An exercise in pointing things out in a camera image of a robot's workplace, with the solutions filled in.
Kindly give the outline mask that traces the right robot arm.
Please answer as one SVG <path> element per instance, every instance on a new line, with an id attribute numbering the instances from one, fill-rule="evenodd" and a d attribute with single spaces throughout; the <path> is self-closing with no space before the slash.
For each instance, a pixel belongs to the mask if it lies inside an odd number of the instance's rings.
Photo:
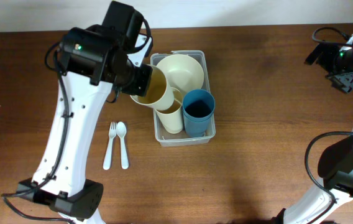
<path id="1" fill-rule="evenodd" d="M 316 48 L 308 55 L 305 64 L 317 63 L 328 72 L 326 79 L 332 87 L 343 93 L 353 89 L 353 34 L 343 32 L 343 42 L 330 42 L 317 39 Z M 305 159 L 316 141 L 328 136 L 343 136 L 343 139 L 327 147 L 318 162 L 318 175 L 315 179 L 309 164 L 305 163 L 306 173 L 314 183 L 304 196 L 289 208 L 284 208 L 271 219 L 272 223 L 325 223 L 326 218 L 341 205 L 353 200 L 353 129 L 352 131 L 332 131 L 316 136 L 308 144 Z"/>

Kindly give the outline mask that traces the cream cup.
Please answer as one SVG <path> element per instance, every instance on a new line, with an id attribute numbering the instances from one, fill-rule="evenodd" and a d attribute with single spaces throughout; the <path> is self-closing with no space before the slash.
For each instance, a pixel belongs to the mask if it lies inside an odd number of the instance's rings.
<path id="1" fill-rule="evenodd" d="M 137 104 L 148 106 L 158 111 L 169 109 L 174 102 L 172 88 L 164 73 L 156 66 L 151 65 L 149 89 L 145 96 L 132 95 L 131 98 Z"/>
<path id="2" fill-rule="evenodd" d="M 172 87 L 174 101 L 171 107 L 167 110 L 158 111 L 156 114 L 160 119 L 165 130 L 170 134 L 177 134 L 183 129 L 183 115 L 182 115 L 182 94 L 177 88 Z"/>

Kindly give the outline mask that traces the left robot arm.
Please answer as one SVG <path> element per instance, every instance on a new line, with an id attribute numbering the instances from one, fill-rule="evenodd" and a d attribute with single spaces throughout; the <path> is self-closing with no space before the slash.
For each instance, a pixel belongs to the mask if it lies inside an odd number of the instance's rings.
<path id="1" fill-rule="evenodd" d="M 46 205 L 66 223 L 101 223 L 104 187 L 86 178 L 86 162 L 99 114 L 109 95 L 145 96 L 152 69 L 143 64 L 153 46 L 144 16 L 132 6 L 110 3 L 101 24 L 74 27 L 46 52 L 57 74 L 58 98 L 44 155 L 17 191 L 2 194 Z"/>

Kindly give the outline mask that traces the white plastic spoon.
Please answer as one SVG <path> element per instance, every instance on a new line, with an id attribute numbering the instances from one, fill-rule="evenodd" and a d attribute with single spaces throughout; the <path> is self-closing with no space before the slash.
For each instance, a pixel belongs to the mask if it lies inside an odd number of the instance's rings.
<path id="1" fill-rule="evenodd" d="M 120 139 L 120 147 L 121 147 L 121 167 L 123 169 L 129 168 L 129 160 L 127 155 L 127 149 L 125 144 L 125 136 L 127 133 L 126 125 L 123 122 L 118 122 L 116 126 L 116 133 Z"/>

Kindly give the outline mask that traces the cream bowl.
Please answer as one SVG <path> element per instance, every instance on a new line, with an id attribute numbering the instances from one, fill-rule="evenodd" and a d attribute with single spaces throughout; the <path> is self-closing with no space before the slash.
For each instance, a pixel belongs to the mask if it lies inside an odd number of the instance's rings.
<path id="1" fill-rule="evenodd" d="M 201 89 L 204 84 L 204 70 L 197 60 L 188 55 L 169 55 L 156 65 L 170 82 L 171 87 L 186 94 Z"/>

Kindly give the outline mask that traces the white plastic fork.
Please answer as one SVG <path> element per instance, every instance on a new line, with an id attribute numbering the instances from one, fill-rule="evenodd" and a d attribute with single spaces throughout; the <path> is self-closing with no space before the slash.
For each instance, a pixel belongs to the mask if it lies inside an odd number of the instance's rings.
<path id="1" fill-rule="evenodd" d="M 103 169 L 104 170 L 109 170 L 111 167 L 113 140 L 117 135 L 116 126 L 117 126 L 116 122 L 111 122 L 110 128 L 109 128 L 109 133 L 108 133 L 109 141 L 108 141 L 108 145 L 106 148 L 106 153 L 105 153 L 105 157 L 104 157 L 104 161 L 103 161 Z"/>

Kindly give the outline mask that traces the blue cup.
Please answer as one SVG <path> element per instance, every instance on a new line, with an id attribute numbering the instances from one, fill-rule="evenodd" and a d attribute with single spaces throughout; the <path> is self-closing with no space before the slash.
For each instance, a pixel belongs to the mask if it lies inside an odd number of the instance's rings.
<path id="1" fill-rule="evenodd" d="M 211 118 L 189 118 L 187 115 L 183 116 L 184 127 L 187 135 L 191 138 L 198 138 L 204 136 Z"/>
<path id="2" fill-rule="evenodd" d="M 213 95 L 204 89 L 189 91 L 182 101 L 183 114 L 196 122 L 209 119 L 214 113 L 215 106 Z"/>

